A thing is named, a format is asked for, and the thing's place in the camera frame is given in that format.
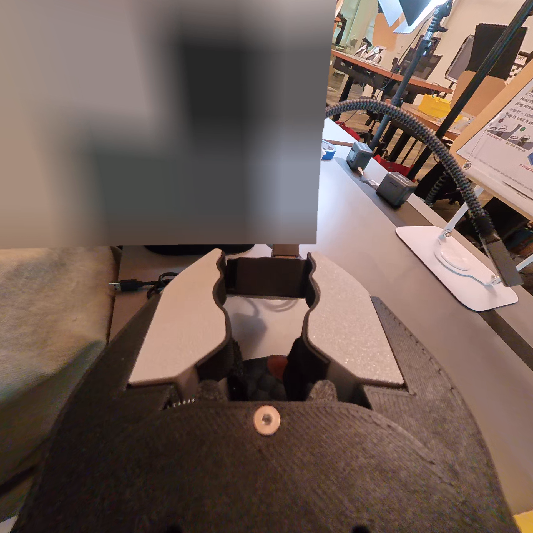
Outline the person's beige upper body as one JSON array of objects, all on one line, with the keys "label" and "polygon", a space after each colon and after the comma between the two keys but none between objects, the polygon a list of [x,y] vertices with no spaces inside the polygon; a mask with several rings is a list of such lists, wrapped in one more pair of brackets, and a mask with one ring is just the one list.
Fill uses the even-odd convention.
[{"label": "person's beige upper body", "polygon": [[1,250],[1,483],[36,462],[106,346],[119,259],[108,246]]}]

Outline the black light stand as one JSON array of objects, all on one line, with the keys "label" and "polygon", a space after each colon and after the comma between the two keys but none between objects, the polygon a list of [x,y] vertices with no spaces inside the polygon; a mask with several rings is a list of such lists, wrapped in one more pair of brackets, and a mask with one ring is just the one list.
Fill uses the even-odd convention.
[{"label": "black light stand", "polygon": [[[435,33],[437,33],[440,30],[443,30],[443,27],[441,26],[441,21],[443,18],[448,17],[451,12],[452,8],[452,1],[439,1],[440,4],[435,9],[435,12],[432,16],[431,22],[426,30],[425,35],[423,36],[420,44],[417,46],[416,52],[413,56],[413,59],[410,61],[410,64],[408,68],[406,69],[403,79],[399,85],[398,90],[396,91],[394,97],[392,98],[391,104],[399,107],[401,105],[401,97],[403,96],[403,92],[407,88],[409,81],[411,77],[413,76],[416,67],[418,66],[418,63],[420,62],[420,59],[426,55],[428,48],[431,45],[431,39]],[[390,122],[391,116],[389,114],[383,116],[383,119],[380,122],[379,128],[377,132],[375,133],[369,147],[373,151],[378,147],[380,139],[385,132],[389,122]]]}]

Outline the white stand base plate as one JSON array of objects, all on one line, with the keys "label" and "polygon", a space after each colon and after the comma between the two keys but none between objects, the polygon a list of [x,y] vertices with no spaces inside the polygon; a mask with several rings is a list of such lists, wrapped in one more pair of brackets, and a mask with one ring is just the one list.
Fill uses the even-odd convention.
[{"label": "white stand base plate", "polygon": [[505,287],[494,267],[455,231],[456,224],[467,213],[465,203],[449,222],[437,217],[416,195],[411,195],[407,203],[420,208],[436,225],[397,227],[397,236],[460,303],[482,312],[518,302],[518,287]]}]

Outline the grey charger block near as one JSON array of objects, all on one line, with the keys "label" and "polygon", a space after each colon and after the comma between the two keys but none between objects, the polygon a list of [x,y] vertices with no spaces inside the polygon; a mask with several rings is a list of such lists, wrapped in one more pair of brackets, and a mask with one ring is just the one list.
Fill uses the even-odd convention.
[{"label": "grey charger block near", "polygon": [[388,172],[377,187],[376,194],[392,208],[401,207],[416,190],[417,183],[399,172]]}]

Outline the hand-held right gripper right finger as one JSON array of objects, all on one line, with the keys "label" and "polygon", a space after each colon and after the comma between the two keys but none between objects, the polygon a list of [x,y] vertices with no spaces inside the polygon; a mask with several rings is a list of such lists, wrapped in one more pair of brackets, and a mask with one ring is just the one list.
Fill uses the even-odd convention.
[{"label": "hand-held right gripper right finger", "polygon": [[336,386],[403,386],[404,378],[369,292],[320,252],[310,252],[306,347],[325,363],[319,380]]}]

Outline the grey charger block far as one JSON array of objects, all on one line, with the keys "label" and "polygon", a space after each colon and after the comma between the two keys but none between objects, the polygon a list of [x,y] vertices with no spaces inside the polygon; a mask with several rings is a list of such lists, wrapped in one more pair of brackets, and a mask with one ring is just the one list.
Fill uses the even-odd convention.
[{"label": "grey charger block far", "polygon": [[373,156],[373,150],[366,143],[355,141],[346,157],[346,162],[352,171],[363,173]]}]

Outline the black usb hub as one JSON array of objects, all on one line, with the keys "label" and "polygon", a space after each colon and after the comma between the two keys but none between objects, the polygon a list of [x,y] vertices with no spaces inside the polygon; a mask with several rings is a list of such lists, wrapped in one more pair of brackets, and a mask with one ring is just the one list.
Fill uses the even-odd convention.
[{"label": "black usb hub", "polygon": [[227,295],[298,298],[306,297],[312,262],[287,257],[238,257],[225,267]]}]

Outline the grey charger block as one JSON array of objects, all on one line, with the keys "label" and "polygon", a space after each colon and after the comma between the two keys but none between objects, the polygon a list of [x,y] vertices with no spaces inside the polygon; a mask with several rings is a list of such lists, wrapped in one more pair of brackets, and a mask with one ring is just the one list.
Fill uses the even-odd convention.
[{"label": "grey charger block", "polygon": [[366,143],[355,141],[346,157],[346,162],[352,171],[363,173],[373,156],[373,150]]},{"label": "grey charger block", "polygon": [[401,207],[416,190],[417,183],[399,172],[388,172],[377,187],[376,194],[392,208]]}]

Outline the long wooden table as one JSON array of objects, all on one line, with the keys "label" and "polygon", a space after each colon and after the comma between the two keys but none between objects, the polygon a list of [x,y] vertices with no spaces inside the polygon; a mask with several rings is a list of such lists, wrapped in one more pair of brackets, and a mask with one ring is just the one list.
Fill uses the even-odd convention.
[{"label": "long wooden table", "polygon": [[[403,80],[398,73],[365,61],[359,57],[353,57],[336,50],[332,51],[332,68],[347,76],[346,83],[341,92],[339,102],[349,99],[349,93],[353,85],[362,87],[369,85],[373,89],[382,92],[382,98],[392,98]],[[413,103],[418,95],[450,95],[453,91],[438,84],[412,76],[406,86],[401,99],[406,103]]]}]

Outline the black tripod pole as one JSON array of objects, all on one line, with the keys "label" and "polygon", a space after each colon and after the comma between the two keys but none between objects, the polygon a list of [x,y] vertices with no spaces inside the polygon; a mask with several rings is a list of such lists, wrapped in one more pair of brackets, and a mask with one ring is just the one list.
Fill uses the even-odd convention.
[{"label": "black tripod pole", "polygon": [[508,24],[497,23],[496,15],[506,11],[509,16],[517,7],[516,1],[475,1],[474,6],[478,8],[476,17],[489,15],[489,22],[482,21],[475,27],[470,59],[457,79],[451,110],[436,131],[441,139],[465,113],[465,106],[487,76],[498,80],[499,88],[503,88],[527,32],[523,24],[532,15],[532,1],[524,1]]}]

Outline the yellow bag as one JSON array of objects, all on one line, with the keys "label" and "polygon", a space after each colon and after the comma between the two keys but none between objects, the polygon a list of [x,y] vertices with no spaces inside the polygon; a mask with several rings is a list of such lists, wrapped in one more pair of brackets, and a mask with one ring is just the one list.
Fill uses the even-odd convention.
[{"label": "yellow bag", "polygon": [[440,119],[448,115],[451,110],[450,101],[435,95],[423,95],[418,105],[419,112]]}]

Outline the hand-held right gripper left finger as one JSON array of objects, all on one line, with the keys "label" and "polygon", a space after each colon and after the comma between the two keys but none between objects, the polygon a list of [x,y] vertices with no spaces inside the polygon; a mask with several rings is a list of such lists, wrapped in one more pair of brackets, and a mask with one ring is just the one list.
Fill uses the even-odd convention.
[{"label": "hand-held right gripper left finger", "polygon": [[162,291],[129,378],[131,386],[172,384],[195,394],[197,364],[229,340],[227,313],[216,289],[225,256],[216,248],[180,272]]}]

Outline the studio light panel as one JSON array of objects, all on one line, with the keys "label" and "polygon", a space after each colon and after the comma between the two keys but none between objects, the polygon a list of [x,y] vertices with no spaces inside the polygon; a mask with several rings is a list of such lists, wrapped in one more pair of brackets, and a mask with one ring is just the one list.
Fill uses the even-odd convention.
[{"label": "studio light panel", "polygon": [[394,30],[395,34],[409,34],[446,1],[378,1],[389,27],[403,17]]}]

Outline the wooden board with instruction sheet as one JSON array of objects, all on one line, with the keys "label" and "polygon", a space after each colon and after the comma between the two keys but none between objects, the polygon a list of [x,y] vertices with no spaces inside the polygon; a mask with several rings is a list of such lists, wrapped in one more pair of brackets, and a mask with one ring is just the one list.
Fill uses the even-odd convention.
[{"label": "wooden board with instruction sheet", "polygon": [[532,215],[532,61],[451,146],[463,171],[525,215]]}]

